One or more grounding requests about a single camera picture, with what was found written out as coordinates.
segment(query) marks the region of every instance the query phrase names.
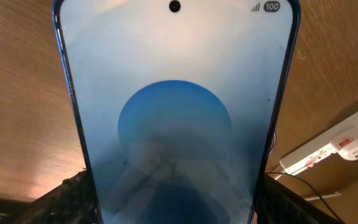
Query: power strip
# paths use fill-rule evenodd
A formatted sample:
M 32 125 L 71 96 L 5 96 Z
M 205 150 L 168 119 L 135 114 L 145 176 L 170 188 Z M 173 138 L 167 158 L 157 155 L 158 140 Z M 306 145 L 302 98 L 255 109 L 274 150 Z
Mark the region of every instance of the power strip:
M 337 149 L 330 142 L 347 129 L 358 131 L 358 112 L 281 159 L 281 166 L 287 174 L 297 175 L 331 154 L 337 153 Z

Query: wooden surface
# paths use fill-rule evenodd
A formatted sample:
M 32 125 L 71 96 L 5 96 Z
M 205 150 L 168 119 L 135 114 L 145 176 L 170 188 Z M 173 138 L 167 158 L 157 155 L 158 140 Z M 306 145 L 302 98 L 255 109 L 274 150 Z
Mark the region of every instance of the wooden surface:
M 301 7 L 269 165 L 358 111 L 358 2 L 304 0 Z M 0 197 L 33 200 L 85 166 L 51 8 L 52 0 L 0 0 Z M 334 155 L 300 177 L 331 193 L 358 180 L 358 161 Z M 280 181 L 311 193 L 296 180 Z

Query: power cord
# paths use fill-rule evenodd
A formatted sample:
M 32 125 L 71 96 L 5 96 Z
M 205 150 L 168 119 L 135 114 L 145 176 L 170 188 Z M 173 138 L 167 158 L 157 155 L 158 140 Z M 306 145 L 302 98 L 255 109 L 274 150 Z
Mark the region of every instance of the power cord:
M 303 180 L 302 178 L 299 178 L 297 176 L 291 175 L 291 174 L 286 174 L 286 173 L 280 173 L 280 172 L 266 172 L 266 174 L 279 174 L 279 175 L 286 175 L 289 177 L 293 177 L 296 178 L 300 181 L 302 181 L 303 183 L 305 183 L 307 186 L 309 186 L 314 193 L 320 198 L 320 200 L 325 204 L 325 206 L 328 208 L 328 210 L 341 222 L 341 223 L 345 223 L 335 212 L 334 210 L 327 204 L 327 202 L 324 200 L 324 198 L 321 196 L 321 194 L 311 185 L 309 184 L 307 181 Z

